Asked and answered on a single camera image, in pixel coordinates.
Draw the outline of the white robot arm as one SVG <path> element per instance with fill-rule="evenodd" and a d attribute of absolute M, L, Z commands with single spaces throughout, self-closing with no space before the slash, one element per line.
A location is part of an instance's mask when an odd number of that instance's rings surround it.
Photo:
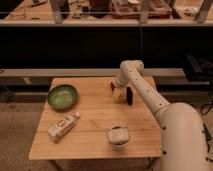
<path fill-rule="evenodd" d="M 191 105 L 170 103 L 142 76 L 140 60 L 125 60 L 115 78 L 116 87 L 131 83 L 161 128 L 162 171 L 211 171 L 204 123 Z"/>

